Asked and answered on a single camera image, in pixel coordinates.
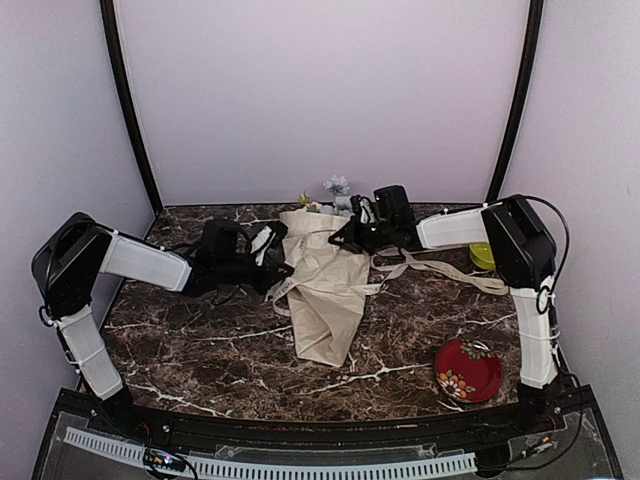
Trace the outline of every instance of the black cable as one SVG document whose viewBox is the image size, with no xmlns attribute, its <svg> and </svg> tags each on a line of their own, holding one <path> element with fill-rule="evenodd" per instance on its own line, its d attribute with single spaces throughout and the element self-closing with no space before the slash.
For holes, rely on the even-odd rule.
<svg viewBox="0 0 640 480">
<path fill-rule="evenodd" d="M 42 298 L 44 299 L 44 305 L 42 305 L 42 307 L 40 307 L 40 310 L 38 311 L 38 314 L 40 316 L 40 320 L 42 321 L 42 323 L 44 323 L 47 327 L 50 327 L 51 325 L 46 322 L 44 320 L 44 317 L 42 316 L 42 311 L 44 309 L 44 312 L 47 314 L 47 316 L 49 318 L 51 318 L 51 309 L 49 308 L 49 289 L 51 288 L 51 270 L 53 268 L 53 261 L 56 258 L 56 250 L 58 250 L 58 246 L 60 245 L 60 241 L 65 237 L 65 235 L 67 235 L 73 228 L 77 227 L 78 225 L 89 225 L 89 227 L 92 226 L 99 226 L 99 227 L 103 227 L 105 229 L 107 229 L 107 231 L 112 231 L 109 227 L 105 227 L 104 225 L 100 225 L 98 223 L 96 223 L 94 220 L 79 220 L 75 223 L 72 223 L 71 225 L 68 225 L 67 228 L 65 228 L 60 235 L 58 235 L 58 238 L 56 239 L 56 242 L 53 244 L 53 247 L 51 247 L 51 252 L 49 253 L 49 260 L 47 261 L 47 268 L 45 270 L 44 273 L 44 287 L 43 287 L 43 292 L 42 292 Z"/>
<path fill-rule="evenodd" d="M 131 440 L 132 442 L 136 442 L 136 443 L 140 443 L 142 444 L 145 448 L 152 448 L 154 450 L 159 450 L 161 452 L 166 453 L 167 455 L 170 455 L 172 457 L 177 458 L 178 460 L 181 460 L 182 462 L 184 462 L 184 464 L 187 466 L 187 468 L 189 470 L 191 470 L 191 473 L 193 473 L 193 478 L 194 480 L 198 480 L 198 472 L 196 471 L 195 467 L 182 455 L 180 455 L 179 453 L 171 453 L 171 452 L 167 452 L 164 448 L 159 447 L 157 445 L 154 445 L 153 443 L 151 443 L 151 441 L 145 441 L 145 440 L 140 440 L 139 438 L 135 438 L 131 435 L 129 435 L 128 433 L 123 432 L 122 430 L 120 430 L 118 427 L 116 427 L 113 422 L 111 421 L 111 419 L 109 418 L 109 415 L 107 415 L 107 413 L 104 411 L 104 409 L 102 408 L 102 402 L 101 400 L 96 397 L 95 393 L 93 392 L 93 390 L 91 389 L 91 386 L 89 385 L 89 382 L 87 382 L 87 379 L 84 377 L 84 375 L 82 376 L 82 381 L 84 382 L 84 386 L 87 390 L 87 393 L 89 394 L 89 396 L 93 399 L 95 405 L 96 405 L 96 411 L 98 412 L 98 414 L 100 415 L 100 417 L 102 417 L 102 420 L 104 420 L 104 422 L 109 426 L 109 428 L 111 428 L 113 431 L 115 431 L 118 435 L 120 435 L 123 438 L 126 438 L 127 440 Z"/>
<path fill-rule="evenodd" d="M 397 255 L 380 255 L 380 253 L 376 252 L 376 255 L 380 258 L 385 258 L 387 260 L 397 260 L 400 262 L 404 262 L 407 257 L 402 253 L 402 249 L 400 247 L 396 247 L 398 249 Z"/>
<path fill-rule="evenodd" d="M 167 247 L 165 250 L 167 252 L 174 252 L 176 250 L 181 250 L 183 248 L 190 248 L 193 247 L 194 243 L 176 243 L 175 245 L 171 245 L 170 247 Z"/>
<path fill-rule="evenodd" d="M 556 207 L 553 203 L 551 203 L 548 200 L 545 200 L 544 198 L 536 197 L 533 195 L 521 195 L 520 197 L 526 200 L 532 200 L 534 202 L 542 203 L 543 205 L 546 205 L 547 207 L 549 207 L 558 216 L 558 218 L 562 222 L 562 226 L 564 227 L 564 233 L 565 233 L 565 239 L 566 239 L 564 252 L 562 254 L 562 260 L 560 260 L 560 266 L 558 266 L 558 270 L 556 270 L 556 273 L 554 275 L 553 285 L 551 286 L 551 288 L 547 286 L 543 286 L 538 292 L 538 299 L 536 301 L 536 310 L 540 315 L 543 315 L 547 313 L 549 311 L 549 308 L 551 307 L 552 295 L 555 292 L 556 285 L 558 284 L 558 279 L 560 278 L 564 265 L 567 261 L 567 255 L 569 254 L 569 245 L 571 243 L 571 233 L 569 231 L 569 224 L 567 223 L 567 219 L 564 218 L 564 215 L 562 214 L 560 209 Z M 547 292 L 547 302 L 544 308 L 540 308 L 540 298 L 544 292 Z"/>
<path fill-rule="evenodd" d="M 584 418 L 584 392 L 582 391 L 582 386 L 580 385 L 580 380 L 578 379 L 578 376 L 575 373 L 570 373 L 566 370 L 564 370 L 561 366 L 560 363 L 558 362 L 558 359 L 556 357 L 555 354 L 552 355 L 553 358 L 553 363 L 555 363 L 556 368 L 558 369 L 558 371 L 566 376 L 571 378 L 576 385 L 576 388 L 578 389 L 578 392 L 580 394 L 580 418 L 578 419 L 578 427 L 576 428 L 576 433 L 573 435 L 573 438 L 571 439 L 571 442 L 569 443 L 569 445 L 562 451 L 560 452 L 558 455 L 556 455 L 554 458 L 552 458 L 551 460 L 542 463 L 540 465 L 536 465 L 536 466 L 532 466 L 532 467 L 511 467 L 509 468 L 511 465 L 513 465 L 516 462 L 519 462 L 520 460 L 524 460 L 524 458 L 526 457 L 517 457 L 514 458 L 513 460 L 510 460 L 507 463 L 503 463 L 501 465 L 480 465 L 478 464 L 478 470 L 505 470 L 505 471 L 525 471 L 525 470 L 540 470 L 542 468 L 548 467 L 549 465 L 551 465 L 552 463 L 555 463 L 556 461 L 560 460 L 562 457 L 564 457 L 567 452 L 569 452 L 569 450 L 571 450 L 573 448 L 573 446 L 575 445 L 575 443 L 578 441 L 578 438 L 580 438 L 580 432 L 582 431 L 582 421 Z"/>
<path fill-rule="evenodd" d="M 221 305 L 224 305 L 224 304 L 225 304 L 225 303 L 227 303 L 227 302 L 230 302 L 230 301 L 233 299 L 233 297 L 235 297 L 235 296 L 238 294 L 238 292 L 240 291 L 240 288 L 241 288 L 241 287 L 240 287 L 240 285 L 238 285 L 238 286 L 236 287 L 236 289 L 233 291 L 233 293 L 231 293 L 227 298 L 225 298 L 224 300 L 222 300 L 222 301 L 220 301 L 220 302 L 216 302 L 216 301 L 215 301 L 215 300 L 216 300 L 216 298 L 218 298 L 218 295 L 216 295 L 216 298 L 214 298 L 214 299 L 213 299 L 214 301 L 213 301 L 213 302 L 211 302 L 211 305 L 212 305 L 212 306 L 214 306 L 214 307 L 219 307 L 219 306 L 221 306 Z"/>
<path fill-rule="evenodd" d="M 277 274 L 278 281 L 284 280 L 285 278 L 290 277 L 291 275 L 293 275 L 293 272 L 295 271 L 295 269 L 291 265 L 289 265 L 287 262 L 280 262 L 279 260 L 275 260 L 269 254 L 268 251 L 265 252 L 264 259 L 265 259 L 265 262 L 271 262 L 273 266 L 278 267 L 278 272 L 279 272 Z"/>
<path fill-rule="evenodd" d="M 158 480 L 173 480 L 174 478 L 178 478 L 178 475 L 174 475 L 172 473 L 161 472 L 156 468 L 156 466 L 152 463 L 149 465 L 149 469 L 153 472 L 151 476 L 153 478 L 157 478 Z"/>
</svg>

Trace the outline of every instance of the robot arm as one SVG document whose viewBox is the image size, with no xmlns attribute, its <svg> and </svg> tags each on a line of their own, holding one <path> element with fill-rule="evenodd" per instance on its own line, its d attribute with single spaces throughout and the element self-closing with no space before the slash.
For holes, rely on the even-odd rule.
<svg viewBox="0 0 640 480">
<path fill-rule="evenodd" d="M 184 257 L 99 225 L 83 213 L 73 215 L 38 251 L 32 272 L 69 363 L 82 373 L 101 400 L 126 390 L 100 336 L 91 309 L 98 274 L 107 273 L 199 296 L 220 284 L 248 283 L 264 293 L 291 274 L 284 265 L 265 265 L 264 253 L 286 234 L 284 225 L 267 225 L 250 240 L 250 252 L 237 253 L 240 227 L 217 220 L 205 225 L 195 258 Z"/>
<path fill-rule="evenodd" d="M 354 253 L 387 246 L 424 249 L 489 243 L 496 270 L 516 306 L 522 346 L 521 384 L 544 389 L 557 375 L 552 355 L 558 334 L 549 294 L 554 283 L 556 245 L 528 201 L 513 196 L 479 208 L 445 211 L 416 222 L 402 186 L 351 198 L 354 215 L 330 242 Z"/>
<path fill-rule="evenodd" d="M 422 220 L 417 233 L 426 249 L 489 243 L 516 307 L 521 383 L 534 389 L 550 384 L 558 374 L 553 359 L 558 325 L 554 307 L 547 304 L 556 245 L 527 200 L 515 196 L 490 206 L 444 212 Z"/>
</svg>

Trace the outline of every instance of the wire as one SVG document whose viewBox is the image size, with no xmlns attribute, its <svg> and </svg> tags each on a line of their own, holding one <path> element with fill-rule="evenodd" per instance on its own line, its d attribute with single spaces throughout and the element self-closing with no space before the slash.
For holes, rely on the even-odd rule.
<svg viewBox="0 0 640 480">
<path fill-rule="evenodd" d="M 562 226 L 564 227 L 564 233 L 565 233 L 565 239 L 566 239 L 564 252 L 562 254 L 562 260 L 560 260 L 560 266 L 558 266 L 558 270 L 556 270 L 556 273 L 554 275 L 555 279 L 554 279 L 553 285 L 551 286 L 551 288 L 545 285 L 538 292 L 538 299 L 536 301 L 536 310 L 540 315 L 543 315 L 547 313 L 549 311 L 549 308 L 551 307 L 551 302 L 552 302 L 551 299 L 553 298 L 553 293 L 555 292 L 556 285 L 558 284 L 558 279 L 562 274 L 564 265 L 567 262 L 567 255 L 569 254 L 569 245 L 571 243 L 571 232 L 569 231 L 569 224 L 567 223 L 567 219 L 564 217 L 560 209 L 556 207 L 553 203 L 551 203 L 548 200 L 545 200 L 544 198 L 536 197 L 534 195 L 521 195 L 520 197 L 526 200 L 532 200 L 534 202 L 541 203 L 549 207 L 558 216 L 558 218 L 562 222 Z M 544 292 L 547 292 L 547 303 L 545 304 L 544 308 L 540 308 L 540 298 Z"/>
<path fill-rule="evenodd" d="M 165 250 L 167 252 L 173 252 L 176 250 L 181 250 L 183 248 L 191 248 L 193 247 L 197 242 L 193 242 L 193 243 L 176 243 L 175 245 L 171 245 L 170 247 L 167 247 Z"/>
<path fill-rule="evenodd" d="M 148 441 L 145 440 L 140 440 L 139 438 L 135 438 L 131 435 L 129 435 L 128 433 L 123 432 L 122 430 L 120 430 L 118 427 L 116 427 L 113 422 L 111 421 L 111 419 L 109 418 L 109 415 L 107 415 L 107 413 L 104 411 L 104 409 L 102 408 L 102 403 L 100 401 L 100 399 L 98 397 L 96 397 L 95 393 L 93 392 L 93 390 L 91 389 L 91 387 L 89 386 L 89 382 L 87 382 L 87 379 L 84 377 L 84 375 L 82 375 L 82 381 L 84 382 L 84 386 L 87 390 L 87 392 L 89 393 L 89 396 L 93 399 L 95 405 L 96 405 L 96 411 L 98 412 L 98 414 L 100 415 L 100 417 L 102 417 L 102 419 L 104 420 L 104 422 L 109 425 L 109 427 L 115 431 L 118 435 L 120 435 L 123 438 L 126 438 L 127 440 L 131 440 L 132 442 L 136 442 L 136 443 L 140 443 L 142 444 L 144 447 L 146 448 L 152 448 L 154 450 L 159 450 L 161 452 L 166 453 L 167 455 L 170 455 L 172 457 L 177 458 L 178 460 L 184 462 L 184 464 L 187 466 L 187 468 L 191 471 L 191 473 L 193 474 L 193 478 L 194 480 L 198 480 L 198 472 L 196 471 L 195 467 L 182 455 L 178 454 L 178 453 L 170 453 L 167 452 L 164 448 L 159 447 L 157 445 L 154 445 L 153 443 L 151 443 L 151 432 L 149 430 L 149 427 L 147 426 L 146 423 L 142 423 L 142 427 L 145 429 L 145 432 L 147 433 L 147 436 L 149 438 Z"/>
<path fill-rule="evenodd" d="M 551 415 L 547 415 L 547 418 L 553 424 L 553 433 L 556 433 L 556 430 L 558 429 L 558 423 L 556 422 L 555 418 L 553 418 Z"/>
<path fill-rule="evenodd" d="M 236 287 L 236 289 L 233 291 L 233 293 L 231 293 L 227 298 L 225 298 L 224 300 L 221 300 L 219 302 L 215 301 L 215 299 L 218 298 L 218 295 L 216 295 L 216 298 L 214 298 L 214 301 L 211 302 L 211 305 L 214 306 L 214 307 L 219 307 L 221 305 L 224 305 L 227 302 L 230 302 L 233 299 L 233 297 L 235 297 L 238 294 L 238 292 L 240 291 L 240 288 L 241 288 L 240 285 L 238 285 Z"/>
<path fill-rule="evenodd" d="M 165 474 L 156 468 L 156 466 L 152 463 L 149 465 L 149 470 L 153 473 L 149 473 L 149 471 L 145 468 L 145 472 L 151 478 L 155 478 L 156 480 L 173 480 L 174 478 L 178 478 L 177 475 L 173 474 Z"/>
<path fill-rule="evenodd" d="M 380 255 L 379 253 L 376 252 L 376 255 L 380 258 L 386 258 L 387 260 L 397 260 L 400 262 L 404 262 L 407 257 L 404 255 L 404 253 L 402 253 L 402 249 L 400 247 L 396 247 L 398 249 L 398 254 L 397 255 Z"/>
<path fill-rule="evenodd" d="M 558 358 L 556 357 L 556 355 L 552 355 L 553 358 L 553 362 L 556 364 L 556 368 L 558 369 L 558 371 L 566 376 L 571 378 L 575 384 L 576 384 L 576 388 L 578 389 L 578 392 L 580 394 L 580 418 L 578 420 L 578 427 L 576 428 L 576 433 L 573 435 L 573 438 L 571 439 L 571 442 L 569 443 L 569 445 L 562 451 L 560 452 L 558 455 L 556 455 L 554 458 L 552 458 L 551 460 L 542 463 L 540 465 L 536 465 L 536 466 L 532 466 L 532 467 L 511 467 L 511 465 L 513 465 L 516 462 L 519 462 L 520 460 L 524 460 L 525 457 L 517 457 L 514 458 L 513 460 L 510 460 L 507 463 L 503 463 L 501 465 L 477 465 L 478 466 L 478 470 L 502 470 L 504 469 L 505 471 L 525 471 L 525 470 L 540 470 L 542 468 L 548 467 L 549 465 L 551 465 L 552 463 L 555 463 L 556 461 L 560 460 L 562 457 L 564 457 L 567 452 L 569 452 L 569 450 L 571 450 L 573 448 L 573 446 L 575 445 L 575 443 L 578 441 L 578 438 L 580 438 L 580 432 L 582 431 L 582 421 L 584 418 L 584 409 L 585 409 L 585 405 L 584 405 L 584 392 L 582 391 L 582 386 L 580 385 L 580 380 L 578 379 L 578 376 L 575 373 L 570 373 L 566 370 L 564 370 L 561 366 L 560 366 L 560 362 L 558 361 Z"/>
<path fill-rule="evenodd" d="M 55 320 L 52 318 L 51 315 L 51 308 L 49 307 L 49 290 L 51 288 L 51 277 L 52 272 L 51 270 L 53 269 L 53 261 L 56 257 L 56 250 L 58 250 L 58 246 L 60 245 L 60 241 L 65 237 L 65 235 L 67 235 L 73 228 L 77 227 L 78 225 L 89 225 L 89 227 L 92 226 L 98 226 L 98 227 L 102 227 L 105 228 L 107 231 L 112 231 L 111 228 L 106 227 L 104 225 L 100 225 L 99 223 L 96 223 L 93 219 L 91 220 L 87 220 L 87 219 L 83 219 L 83 220 L 79 220 L 75 223 L 72 223 L 70 225 L 67 225 L 67 227 L 60 233 L 60 235 L 58 235 L 58 238 L 56 238 L 56 242 L 53 244 L 53 247 L 51 247 L 51 252 L 49 253 L 49 259 L 47 261 L 47 269 L 45 270 L 45 274 L 44 274 L 44 287 L 43 287 L 43 292 L 42 292 L 42 298 L 44 299 L 44 305 L 42 305 L 42 307 L 40 307 L 40 310 L 38 312 L 39 316 L 40 316 L 40 320 L 42 321 L 43 324 L 45 324 L 47 327 L 52 326 L 53 324 L 50 324 L 49 322 L 51 320 Z M 47 314 L 47 316 L 50 318 L 49 322 L 45 321 L 43 316 L 42 316 L 42 311 L 44 309 L 44 312 Z"/>
</svg>

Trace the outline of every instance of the yellow object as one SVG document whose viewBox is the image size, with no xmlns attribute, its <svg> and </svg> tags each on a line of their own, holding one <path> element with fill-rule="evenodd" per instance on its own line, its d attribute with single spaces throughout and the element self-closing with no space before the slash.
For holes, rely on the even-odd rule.
<svg viewBox="0 0 640 480">
<path fill-rule="evenodd" d="M 298 201 L 302 205 L 307 206 L 311 203 L 311 198 L 309 198 L 309 195 L 307 195 L 307 192 L 304 192 L 302 195 L 298 196 Z"/>
<path fill-rule="evenodd" d="M 472 243 L 469 245 L 471 261 L 483 270 L 495 270 L 496 263 L 493 260 L 493 252 L 488 243 Z"/>
</svg>

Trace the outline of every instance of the black metal edge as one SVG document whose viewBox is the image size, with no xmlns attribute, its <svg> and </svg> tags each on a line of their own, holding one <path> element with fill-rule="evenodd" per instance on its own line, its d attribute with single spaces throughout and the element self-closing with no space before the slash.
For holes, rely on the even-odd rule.
<svg viewBox="0 0 640 480">
<path fill-rule="evenodd" d="M 45 429 L 44 435 L 42 436 L 42 441 L 40 442 L 40 448 L 38 449 L 36 463 L 33 466 L 33 472 L 31 473 L 31 480 L 40 480 L 40 478 L 42 477 L 44 466 L 47 460 L 47 454 L 49 453 L 49 445 L 51 444 L 51 440 L 53 439 L 53 432 L 56 428 L 57 422 L 58 402 L 56 401 L 53 412 L 51 412 L 51 415 L 49 416 L 49 421 L 47 422 L 47 428 Z"/>
<path fill-rule="evenodd" d="M 136 157 L 136 163 L 142 176 L 142 182 L 147 191 L 147 197 L 149 198 L 153 211 L 157 214 L 162 211 L 162 200 L 160 199 L 158 186 L 153 177 L 151 164 L 149 163 L 149 158 L 144 148 L 140 125 L 138 125 L 138 117 L 136 116 L 133 106 L 133 98 L 131 97 L 131 90 L 129 89 L 129 81 L 127 80 L 127 72 L 124 65 L 120 37 L 118 35 L 118 25 L 113 0 L 100 0 L 100 8 L 102 10 L 104 34 L 107 40 L 109 58 L 111 59 L 113 78 L 118 91 L 118 97 L 120 98 L 122 115 L 124 116 L 124 121 L 127 126 L 127 132 L 129 133 L 129 140 L 131 141 L 133 153 Z"/>
<path fill-rule="evenodd" d="M 482 203 L 478 202 L 410 202 L 411 205 L 447 205 L 447 206 L 471 206 L 471 207 L 481 207 Z M 195 204 L 195 203 L 186 203 L 184 205 L 165 205 L 166 209 L 173 208 L 199 208 L 199 207 L 243 207 L 247 205 L 300 205 L 300 202 L 255 202 L 255 203 L 204 203 L 204 204 Z"/>
<path fill-rule="evenodd" d="M 558 396 L 554 405 L 560 407 L 562 414 L 580 410 L 578 390 L 567 388 Z M 585 408 L 591 408 L 596 418 L 600 418 L 598 427 L 603 438 L 609 441 L 606 425 L 591 387 L 582 387 L 585 396 Z M 95 430 L 113 432 L 100 417 L 92 417 L 93 399 L 69 390 L 61 390 L 54 411 L 67 411 L 90 420 L 89 426 Z M 157 430 L 168 421 L 172 425 L 168 448 L 178 451 L 196 450 L 215 452 L 220 445 L 251 446 L 255 448 L 282 449 L 336 449 L 336 448 L 381 448 L 435 443 L 439 451 L 463 448 L 465 451 L 479 452 L 491 448 L 503 447 L 505 443 L 522 433 L 512 428 L 480 430 L 473 427 L 477 423 L 501 424 L 506 418 L 512 418 L 516 404 L 494 407 L 450 415 L 419 417 L 400 420 L 366 422 L 273 422 L 236 420 L 228 418 L 205 417 L 167 412 L 148 407 L 136 410 L 152 430 Z M 533 432 L 548 431 L 552 425 L 541 419 Z M 607 445 L 612 469 L 618 469 L 613 445 Z"/>
<path fill-rule="evenodd" d="M 540 24 L 542 22 L 543 4 L 544 0 L 531 0 L 529 4 L 529 17 L 527 19 L 524 45 L 522 47 L 518 79 L 516 81 L 516 88 L 513 94 L 513 101 L 511 102 L 511 110 L 509 111 L 509 118 L 502 139 L 500 153 L 498 154 L 498 160 L 493 171 L 489 191 L 487 192 L 487 202 L 493 202 L 498 199 L 509 168 L 509 161 L 511 160 L 513 147 L 516 143 L 516 137 L 518 136 L 518 128 L 520 127 L 520 120 L 522 119 L 522 112 L 524 111 L 529 83 L 531 81 L 533 61 L 536 56 Z"/>
</svg>

